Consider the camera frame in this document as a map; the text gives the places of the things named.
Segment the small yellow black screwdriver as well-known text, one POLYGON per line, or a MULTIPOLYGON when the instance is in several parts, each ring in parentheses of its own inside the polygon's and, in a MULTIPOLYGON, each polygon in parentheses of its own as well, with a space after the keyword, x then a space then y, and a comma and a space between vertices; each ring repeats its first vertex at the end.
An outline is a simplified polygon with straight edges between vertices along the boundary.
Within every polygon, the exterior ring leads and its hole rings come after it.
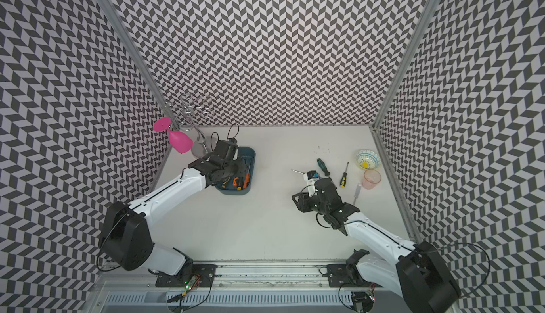
POLYGON ((343 172, 341 180, 339 182, 340 188, 345 188, 345 186, 346 186, 347 176, 348 176, 348 168, 349 168, 349 163, 346 164, 345 171, 343 172))

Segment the long orange black screwdriver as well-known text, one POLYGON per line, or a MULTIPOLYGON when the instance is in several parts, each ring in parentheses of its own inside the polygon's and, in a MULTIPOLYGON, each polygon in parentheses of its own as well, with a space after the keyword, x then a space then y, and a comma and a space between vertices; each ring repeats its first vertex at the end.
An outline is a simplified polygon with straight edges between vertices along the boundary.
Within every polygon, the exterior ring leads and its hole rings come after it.
POLYGON ((246 189, 248 187, 250 179, 251 179, 251 174, 248 172, 244 178, 243 189, 246 189))

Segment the green handled screwdriver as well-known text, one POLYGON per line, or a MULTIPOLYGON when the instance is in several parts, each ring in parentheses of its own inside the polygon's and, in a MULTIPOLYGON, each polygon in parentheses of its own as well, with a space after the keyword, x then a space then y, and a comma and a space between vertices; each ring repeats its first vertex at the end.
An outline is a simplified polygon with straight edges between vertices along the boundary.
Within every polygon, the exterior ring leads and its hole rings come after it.
POLYGON ((321 158, 318 158, 317 160, 317 163, 319 165, 319 168, 322 170, 322 172, 324 173, 325 177, 326 178, 329 178, 331 173, 329 172, 325 162, 321 159, 321 158))

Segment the purple handled screwdriver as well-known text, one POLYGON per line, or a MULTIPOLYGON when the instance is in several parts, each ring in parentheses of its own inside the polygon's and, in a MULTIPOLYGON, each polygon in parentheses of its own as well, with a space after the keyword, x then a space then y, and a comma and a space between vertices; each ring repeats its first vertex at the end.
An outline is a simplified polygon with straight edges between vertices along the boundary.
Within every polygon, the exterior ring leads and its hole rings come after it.
POLYGON ((305 174, 306 172, 302 172, 302 171, 299 171, 299 170, 294 170, 294 169, 291 169, 292 172, 296 172, 297 174, 305 174))

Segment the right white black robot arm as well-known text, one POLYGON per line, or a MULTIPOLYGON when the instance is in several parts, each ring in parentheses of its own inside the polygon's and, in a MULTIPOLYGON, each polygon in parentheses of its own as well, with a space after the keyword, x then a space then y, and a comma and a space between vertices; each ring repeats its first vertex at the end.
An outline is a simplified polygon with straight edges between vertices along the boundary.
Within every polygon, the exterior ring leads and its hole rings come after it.
POLYGON ((431 243, 409 241, 380 227, 343 201, 331 180, 315 180, 292 201, 300 212, 323 216, 333 230, 365 245, 345 262, 349 284, 379 285, 399 295, 412 312, 447 312, 461 299, 458 283, 431 243))

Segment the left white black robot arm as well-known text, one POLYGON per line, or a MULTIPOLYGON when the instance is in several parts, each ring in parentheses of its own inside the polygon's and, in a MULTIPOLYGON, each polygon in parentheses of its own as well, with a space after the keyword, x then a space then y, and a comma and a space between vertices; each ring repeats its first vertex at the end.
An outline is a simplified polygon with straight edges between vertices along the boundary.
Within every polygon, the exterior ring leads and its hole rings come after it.
POLYGON ((238 141, 227 138, 214 150, 191 162, 180 175, 148 195, 129 203, 115 202, 106 211, 99 252, 124 270, 147 268, 181 276, 192 262, 183 252, 154 242, 150 229, 186 199, 239 174, 246 164, 238 141))

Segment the teal plastic storage box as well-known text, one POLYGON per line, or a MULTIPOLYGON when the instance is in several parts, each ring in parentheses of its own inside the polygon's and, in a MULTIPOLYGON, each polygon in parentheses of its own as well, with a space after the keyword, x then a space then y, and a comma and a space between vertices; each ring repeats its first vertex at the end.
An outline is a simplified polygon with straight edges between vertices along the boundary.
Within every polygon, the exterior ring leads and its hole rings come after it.
POLYGON ((226 189, 222 189, 221 188, 221 184, 225 181, 221 181, 217 186, 216 186, 216 189, 218 189, 218 191, 220 191, 223 195, 237 195, 237 196, 243 196, 243 195, 246 195, 250 192, 251 190, 251 182, 253 180, 253 171, 254 171, 254 167, 255 167, 255 157, 256 157, 256 153, 254 151, 254 149, 252 148, 249 148, 249 147, 240 147, 238 149, 238 160, 241 161, 241 168, 238 170, 238 172, 234 175, 234 176, 231 176, 229 178, 227 178, 226 180, 229 180, 229 185, 227 186, 226 189), (241 191, 236 191, 233 187, 233 179, 235 177, 241 177, 243 179, 243 183, 244 183, 244 178, 246 176, 247 173, 250 173, 251 174, 251 179, 250 179, 250 182, 248 184, 248 187, 246 189, 243 189, 241 191))

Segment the pink plastic wine glass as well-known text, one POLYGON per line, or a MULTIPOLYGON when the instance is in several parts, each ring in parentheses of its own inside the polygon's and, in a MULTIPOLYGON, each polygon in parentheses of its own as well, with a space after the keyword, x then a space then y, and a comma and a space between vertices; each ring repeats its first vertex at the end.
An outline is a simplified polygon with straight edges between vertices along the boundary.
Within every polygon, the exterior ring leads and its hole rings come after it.
POLYGON ((194 142, 185 133, 181 131, 175 131, 172 128, 172 121, 168 117, 163 117, 157 120, 153 126, 155 132, 167 132, 170 145, 180 154, 190 152, 194 142))

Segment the pink translucent cup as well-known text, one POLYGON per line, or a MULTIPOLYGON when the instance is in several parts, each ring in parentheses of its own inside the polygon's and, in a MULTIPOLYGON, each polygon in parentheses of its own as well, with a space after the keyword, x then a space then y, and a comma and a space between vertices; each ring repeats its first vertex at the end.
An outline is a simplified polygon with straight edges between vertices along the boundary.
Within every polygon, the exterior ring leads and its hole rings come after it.
POLYGON ((381 174, 375 169, 367 169, 364 172, 363 179, 361 181, 362 187, 371 190, 375 188, 382 180, 381 174))

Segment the patterned ceramic bowl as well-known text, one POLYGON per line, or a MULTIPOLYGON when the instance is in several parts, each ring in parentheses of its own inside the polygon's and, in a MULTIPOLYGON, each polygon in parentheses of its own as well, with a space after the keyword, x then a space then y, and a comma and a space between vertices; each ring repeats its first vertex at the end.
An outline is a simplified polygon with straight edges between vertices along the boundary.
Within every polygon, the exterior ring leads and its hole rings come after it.
POLYGON ((373 170, 380 167, 381 158, 376 151, 363 149, 356 153, 356 163, 363 170, 373 170))

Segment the chrome glass holder stand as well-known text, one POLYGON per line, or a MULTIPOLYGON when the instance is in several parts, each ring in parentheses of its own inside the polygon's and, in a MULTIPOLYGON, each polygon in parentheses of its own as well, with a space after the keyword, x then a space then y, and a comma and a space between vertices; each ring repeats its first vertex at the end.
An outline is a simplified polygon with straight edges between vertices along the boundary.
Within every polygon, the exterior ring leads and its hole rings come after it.
POLYGON ((216 141, 210 135, 206 135, 197 124, 197 118, 202 114, 211 114, 212 100, 210 97, 197 97, 180 95, 163 104, 164 110, 171 115, 173 125, 177 130, 190 135, 195 135, 191 153, 195 158, 202 158, 212 152, 213 142, 216 141))

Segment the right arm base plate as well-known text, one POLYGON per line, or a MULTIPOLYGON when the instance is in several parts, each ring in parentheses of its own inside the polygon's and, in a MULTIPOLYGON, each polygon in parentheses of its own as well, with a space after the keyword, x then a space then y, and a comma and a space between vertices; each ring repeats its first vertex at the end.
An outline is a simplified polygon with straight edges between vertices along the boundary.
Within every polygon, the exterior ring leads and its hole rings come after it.
POLYGON ((357 270, 358 262, 369 255, 370 252, 364 249, 354 250, 353 254, 344 262, 338 264, 328 264, 326 273, 323 274, 329 282, 329 287, 369 287, 370 282, 365 281, 357 270))

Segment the aluminium front rail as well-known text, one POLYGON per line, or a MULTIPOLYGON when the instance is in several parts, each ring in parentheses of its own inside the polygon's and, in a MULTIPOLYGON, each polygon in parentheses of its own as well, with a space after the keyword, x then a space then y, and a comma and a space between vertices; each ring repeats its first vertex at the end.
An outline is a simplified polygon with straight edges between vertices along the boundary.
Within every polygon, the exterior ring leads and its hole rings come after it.
MULTIPOLYGON (((210 261, 194 264, 217 265, 216 277, 211 288, 216 290, 321 290, 329 287, 329 282, 323 274, 328 264, 344 263, 345 261, 319 262, 311 261, 282 261, 282 262, 251 262, 251 261, 210 261)), ((159 270, 137 268, 124 270, 119 268, 109 273, 101 273, 97 284, 92 286, 93 293, 106 290, 182 290, 183 288, 156 287, 159 270)))

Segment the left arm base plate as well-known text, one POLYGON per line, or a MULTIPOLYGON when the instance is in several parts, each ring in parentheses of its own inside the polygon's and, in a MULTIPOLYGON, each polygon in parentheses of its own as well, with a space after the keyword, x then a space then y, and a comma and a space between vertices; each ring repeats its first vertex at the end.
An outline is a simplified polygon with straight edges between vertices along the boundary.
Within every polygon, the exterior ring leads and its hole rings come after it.
POLYGON ((156 279, 156 287, 183 288, 190 284, 193 277, 197 278, 199 288, 211 287, 216 277, 217 265, 215 264, 186 264, 176 276, 159 273, 156 279))

